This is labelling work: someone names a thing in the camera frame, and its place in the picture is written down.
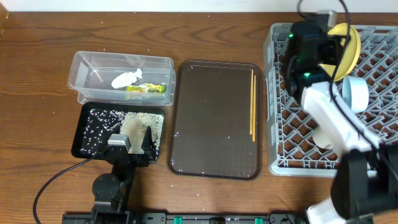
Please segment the light blue bowl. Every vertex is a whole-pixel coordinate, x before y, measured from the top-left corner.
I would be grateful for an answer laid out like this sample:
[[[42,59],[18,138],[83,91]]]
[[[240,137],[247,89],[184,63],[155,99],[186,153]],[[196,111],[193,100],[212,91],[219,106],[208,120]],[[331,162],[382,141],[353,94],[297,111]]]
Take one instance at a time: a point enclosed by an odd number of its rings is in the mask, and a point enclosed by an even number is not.
[[[368,84],[361,77],[345,76],[342,96],[354,113],[362,113],[369,104]]]

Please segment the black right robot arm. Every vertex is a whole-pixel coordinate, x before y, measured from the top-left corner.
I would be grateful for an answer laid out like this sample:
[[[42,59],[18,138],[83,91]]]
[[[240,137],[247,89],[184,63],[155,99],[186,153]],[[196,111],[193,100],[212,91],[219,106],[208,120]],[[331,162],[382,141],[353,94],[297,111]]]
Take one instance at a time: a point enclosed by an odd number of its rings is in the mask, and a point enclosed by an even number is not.
[[[309,223],[353,223],[397,208],[397,146],[368,130],[335,85],[354,69],[360,50],[360,36],[347,23],[325,30],[299,21],[290,28],[285,87],[328,135],[339,158],[330,197],[307,208]]]

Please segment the wooden chopstick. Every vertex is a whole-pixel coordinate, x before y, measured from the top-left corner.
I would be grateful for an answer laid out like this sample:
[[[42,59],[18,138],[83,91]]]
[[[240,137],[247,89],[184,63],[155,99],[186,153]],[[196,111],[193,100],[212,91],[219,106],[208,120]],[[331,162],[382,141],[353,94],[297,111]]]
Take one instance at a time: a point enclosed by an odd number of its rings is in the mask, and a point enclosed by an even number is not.
[[[250,130],[249,130],[250,135],[252,135],[253,84],[254,84],[254,72],[253,72],[253,70],[251,70],[251,88],[250,88]]]
[[[256,141],[256,75],[254,76],[253,83],[252,141]]]

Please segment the leftover rice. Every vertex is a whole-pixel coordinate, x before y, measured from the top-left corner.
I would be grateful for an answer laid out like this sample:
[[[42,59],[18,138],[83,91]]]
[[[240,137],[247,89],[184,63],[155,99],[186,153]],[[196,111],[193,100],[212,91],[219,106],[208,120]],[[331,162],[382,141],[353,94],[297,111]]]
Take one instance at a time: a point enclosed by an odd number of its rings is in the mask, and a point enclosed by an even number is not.
[[[131,143],[128,153],[142,154],[142,140],[147,127],[150,127],[155,154],[158,155],[163,122],[161,114],[92,109],[83,128],[83,142],[78,151],[85,156],[93,155],[107,143],[110,135],[125,134]]]

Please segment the white napkin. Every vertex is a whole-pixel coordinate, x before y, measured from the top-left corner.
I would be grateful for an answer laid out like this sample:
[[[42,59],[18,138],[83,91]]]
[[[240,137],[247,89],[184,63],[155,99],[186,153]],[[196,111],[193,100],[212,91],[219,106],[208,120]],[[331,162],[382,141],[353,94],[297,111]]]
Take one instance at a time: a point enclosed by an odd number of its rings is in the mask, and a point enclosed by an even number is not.
[[[138,68],[135,72],[125,72],[120,74],[112,81],[111,86],[114,89],[124,88],[129,85],[132,85],[141,78],[142,78],[142,70]]]

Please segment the white paper cup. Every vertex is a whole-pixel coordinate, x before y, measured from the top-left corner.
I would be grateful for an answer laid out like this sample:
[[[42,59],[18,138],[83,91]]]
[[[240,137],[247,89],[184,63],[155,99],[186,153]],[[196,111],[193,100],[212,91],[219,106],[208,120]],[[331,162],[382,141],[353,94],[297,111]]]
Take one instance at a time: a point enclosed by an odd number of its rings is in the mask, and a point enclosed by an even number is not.
[[[333,148],[332,142],[327,138],[327,136],[323,132],[314,132],[313,141],[320,148],[323,149]]]

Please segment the yellow plate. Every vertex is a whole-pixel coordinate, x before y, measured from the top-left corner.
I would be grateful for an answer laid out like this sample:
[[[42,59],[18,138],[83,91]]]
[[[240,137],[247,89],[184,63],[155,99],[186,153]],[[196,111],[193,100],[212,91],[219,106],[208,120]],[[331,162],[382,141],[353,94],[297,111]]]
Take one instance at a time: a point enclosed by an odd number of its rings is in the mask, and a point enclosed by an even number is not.
[[[346,30],[347,30],[347,23],[341,23],[331,30],[328,31],[329,35],[346,35]],[[348,42],[348,46],[344,52],[344,56],[342,58],[342,61],[338,67],[338,71],[335,75],[334,81],[337,82],[339,80],[342,80],[346,75],[350,74],[360,55],[361,51],[361,38],[358,33],[358,31],[353,27],[350,26],[350,40]]]

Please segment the yellow green snack wrapper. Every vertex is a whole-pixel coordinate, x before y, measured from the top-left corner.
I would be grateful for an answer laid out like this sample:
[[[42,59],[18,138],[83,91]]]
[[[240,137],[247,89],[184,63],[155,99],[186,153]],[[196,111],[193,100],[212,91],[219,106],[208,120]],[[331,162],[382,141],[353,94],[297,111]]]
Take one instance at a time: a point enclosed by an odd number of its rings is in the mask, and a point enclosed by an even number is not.
[[[141,85],[129,85],[126,91],[134,93],[165,93],[165,85],[155,85],[153,83],[143,83]]]

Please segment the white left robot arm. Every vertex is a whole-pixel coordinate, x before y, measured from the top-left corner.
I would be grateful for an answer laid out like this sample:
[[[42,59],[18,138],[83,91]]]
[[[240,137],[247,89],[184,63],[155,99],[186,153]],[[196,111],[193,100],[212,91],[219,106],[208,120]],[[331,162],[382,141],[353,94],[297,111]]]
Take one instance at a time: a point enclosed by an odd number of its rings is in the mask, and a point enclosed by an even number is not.
[[[101,174],[93,182],[94,207],[89,223],[140,223],[141,216],[127,207],[137,167],[147,167],[156,157],[151,127],[139,138],[142,154],[130,154],[131,142],[125,134],[110,135],[99,158],[113,165],[110,173]]]

